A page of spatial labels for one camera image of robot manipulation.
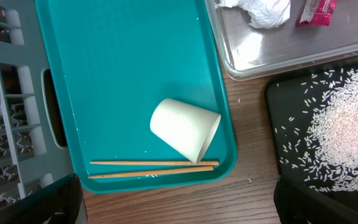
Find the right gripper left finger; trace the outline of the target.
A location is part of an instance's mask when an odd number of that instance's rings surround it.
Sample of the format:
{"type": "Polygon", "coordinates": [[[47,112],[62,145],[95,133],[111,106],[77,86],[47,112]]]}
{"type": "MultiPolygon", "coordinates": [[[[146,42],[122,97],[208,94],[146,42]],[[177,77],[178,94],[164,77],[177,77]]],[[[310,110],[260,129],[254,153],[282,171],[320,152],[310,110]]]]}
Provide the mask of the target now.
{"type": "Polygon", "coordinates": [[[0,224],[44,222],[74,224],[82,201],[80,179],[77,174],[70,174],[0,210],[0,224]]]}

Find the white tissue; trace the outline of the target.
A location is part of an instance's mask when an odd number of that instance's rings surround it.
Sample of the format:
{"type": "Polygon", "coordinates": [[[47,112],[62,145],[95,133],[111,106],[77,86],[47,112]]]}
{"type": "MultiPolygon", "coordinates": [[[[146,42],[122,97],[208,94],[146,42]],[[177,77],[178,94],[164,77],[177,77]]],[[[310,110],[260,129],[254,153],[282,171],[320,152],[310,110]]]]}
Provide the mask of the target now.
{"type": "Polygon", "coordinates": [[[250,15],[250,26],[271,29],[290,18],[290,0],[220,0],[218,7],[239,7],[250,15]]]}

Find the white paper cup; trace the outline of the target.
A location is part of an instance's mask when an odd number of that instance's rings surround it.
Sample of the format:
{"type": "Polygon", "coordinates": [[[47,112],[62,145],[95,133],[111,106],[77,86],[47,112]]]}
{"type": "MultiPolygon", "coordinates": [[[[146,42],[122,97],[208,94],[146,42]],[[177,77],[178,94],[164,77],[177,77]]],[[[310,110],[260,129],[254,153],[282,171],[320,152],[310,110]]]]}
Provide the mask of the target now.
{"type": "Polygon", "coordinates": [[[161,101],[150,120],[150,130],[194,164],[208,150],[221,115],[171,98],[161,101]]]}

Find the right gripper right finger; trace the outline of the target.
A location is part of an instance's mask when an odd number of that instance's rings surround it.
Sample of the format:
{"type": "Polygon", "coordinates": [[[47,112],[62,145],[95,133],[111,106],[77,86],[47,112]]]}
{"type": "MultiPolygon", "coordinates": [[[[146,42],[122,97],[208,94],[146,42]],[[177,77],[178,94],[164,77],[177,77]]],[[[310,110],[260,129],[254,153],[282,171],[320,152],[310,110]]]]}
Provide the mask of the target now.
{"type": "Polygon", "coordinates": [[[273,201],[281,223],[358,224],[355,210],[285,177],[279,177],[273,201]]]}

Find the red snack wrapper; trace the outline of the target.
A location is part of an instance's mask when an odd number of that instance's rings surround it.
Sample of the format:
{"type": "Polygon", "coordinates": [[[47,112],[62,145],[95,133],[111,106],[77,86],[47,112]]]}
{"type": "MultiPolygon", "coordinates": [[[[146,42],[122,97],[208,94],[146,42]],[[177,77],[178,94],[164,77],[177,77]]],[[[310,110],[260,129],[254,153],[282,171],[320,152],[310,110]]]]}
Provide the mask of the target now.
{"type": "Polygon", "coordinates": [[[306,0],[297,25],[330,25],[336,4],[337,0],[306,0]]]}

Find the white rice pile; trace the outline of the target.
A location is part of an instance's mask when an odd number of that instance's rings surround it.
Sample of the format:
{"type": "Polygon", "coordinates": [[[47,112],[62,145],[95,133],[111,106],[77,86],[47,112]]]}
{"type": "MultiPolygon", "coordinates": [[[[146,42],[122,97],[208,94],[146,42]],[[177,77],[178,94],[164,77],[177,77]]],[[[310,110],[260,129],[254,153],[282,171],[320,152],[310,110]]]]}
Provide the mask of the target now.
{"type": "Polygon", "coordinates": [[[305,93],[319,84],[328,91],[312,112],[311,124],[306,129],[306,145],[314,155],[300,156],[296,168],[309,172],[305,181],[323,178],[334,182],[332,187],[308,186],[318,192],[358,192],[358,66],[345,72],[341,69],[338,81],[316,81],[305,93]]]}

